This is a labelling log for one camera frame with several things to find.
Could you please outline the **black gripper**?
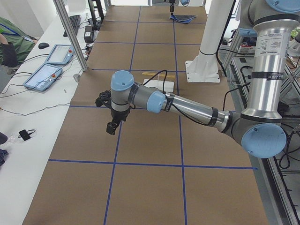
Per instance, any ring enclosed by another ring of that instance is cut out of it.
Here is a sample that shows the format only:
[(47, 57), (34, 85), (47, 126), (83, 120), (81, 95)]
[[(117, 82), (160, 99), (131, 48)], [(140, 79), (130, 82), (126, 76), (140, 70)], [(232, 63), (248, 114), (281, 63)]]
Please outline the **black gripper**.
[(115, 131), (120, 125), (121, 121), (126, 121), (127, 116), (130, 113), (130, 108), (125, 111), (119, 112), (114, 109), (111, 110), (112, 121), (108, 122), (106, 125), (106, 132), (115, 135)]
[(174, 7), (175, 0), (169, 0), (169, 3), (170, 3), (170, 7)]

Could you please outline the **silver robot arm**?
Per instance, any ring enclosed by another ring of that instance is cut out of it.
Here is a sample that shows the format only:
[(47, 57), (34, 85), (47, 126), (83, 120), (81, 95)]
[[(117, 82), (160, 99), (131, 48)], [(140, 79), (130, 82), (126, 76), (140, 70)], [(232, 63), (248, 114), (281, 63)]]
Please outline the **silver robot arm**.
[(247, 107), (241, 112), (220, 111), (172, 93), (163, 93), (134, 81), (128, 71), (112, 75), (109, 105), (112, 121), (106, 130), (114, 134), (126, 120), (131, 105), (149, 112), (180, 113), (195, 123), (215, 127), (230, 136), (250, 155), (270, 158), (280, 153), (286, 135), (278, 113), (288, 44), (293, 29), (300, 24), (297, 0), (252, 0), (242, 4), (241, 24), (257, 33), (254, 64)]

